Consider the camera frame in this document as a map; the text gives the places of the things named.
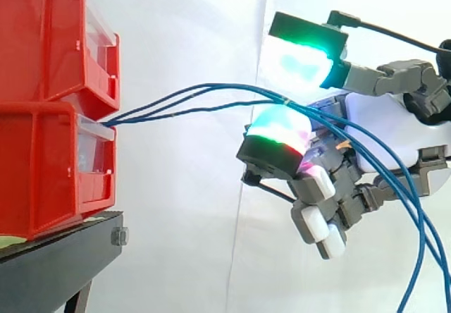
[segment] metal bolt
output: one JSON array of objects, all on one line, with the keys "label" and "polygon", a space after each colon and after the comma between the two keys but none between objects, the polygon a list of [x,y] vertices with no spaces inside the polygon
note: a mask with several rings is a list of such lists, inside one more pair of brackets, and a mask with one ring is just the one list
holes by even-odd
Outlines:
[{"label": "metal bolt", "polygon": [[111,244],[114,246],[126,246],[129,235],[128,227],[116,227],[111,233]]}]

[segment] led light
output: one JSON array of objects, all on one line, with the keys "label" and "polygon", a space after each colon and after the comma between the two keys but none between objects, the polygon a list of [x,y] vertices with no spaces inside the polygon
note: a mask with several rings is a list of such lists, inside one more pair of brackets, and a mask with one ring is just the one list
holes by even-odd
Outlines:
[{"label": "led light", "polygon": [[310,120],[285,105],[275,105],[263,111],[247,130],[247,135],[257,135],[286,144],[302,156],[309,148]]},{"label": "led light", "polygon": [[332,65],[321,49],[275,37],[267,37],[261,54],[261,74],[272,85],[298,93],[319,89]]}]

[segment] white robot body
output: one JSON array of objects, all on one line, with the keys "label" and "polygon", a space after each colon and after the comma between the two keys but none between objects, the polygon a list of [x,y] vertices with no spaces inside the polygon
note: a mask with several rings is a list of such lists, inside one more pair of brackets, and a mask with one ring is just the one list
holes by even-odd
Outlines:
[{"label": "white robot body", "polygon": [[[346,109],[351,122],[379,137],[407,167],[417,163],[420,149],[444,146],[446,156],[451,155],[451,122],[435,126],[425,125],[390,94],[370,97],[350,93],[346,97]],[[346,131],[370,149],[385,167],[390,170],[400,168],[374,140],[354,128],[348,127]],[[357,157],[363,172],[375,172],[367,160],[361,156]]]}]

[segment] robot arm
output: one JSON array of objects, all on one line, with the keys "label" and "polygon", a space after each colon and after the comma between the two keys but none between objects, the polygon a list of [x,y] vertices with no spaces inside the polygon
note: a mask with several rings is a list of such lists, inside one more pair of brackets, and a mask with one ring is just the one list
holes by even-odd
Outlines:
[{"label": "robot arm", "polygon": [[449,82],[436,75],[431,63],[421,60],[394,61],[377,70],[351,65],[344,90],[373,97],[406,94],[405,102],[419,118],[430,118],[451,104]]}]

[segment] green led light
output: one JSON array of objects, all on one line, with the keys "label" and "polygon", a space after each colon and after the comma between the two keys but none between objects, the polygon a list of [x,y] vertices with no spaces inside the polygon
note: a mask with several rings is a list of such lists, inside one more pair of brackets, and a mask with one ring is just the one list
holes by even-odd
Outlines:
[{"label": "green led light", "polygon": [[258,135],[286,144],[304,155],[311,136],[310,120],[285,105],[275,105],[263,111],[247,130],[247,135]]}]

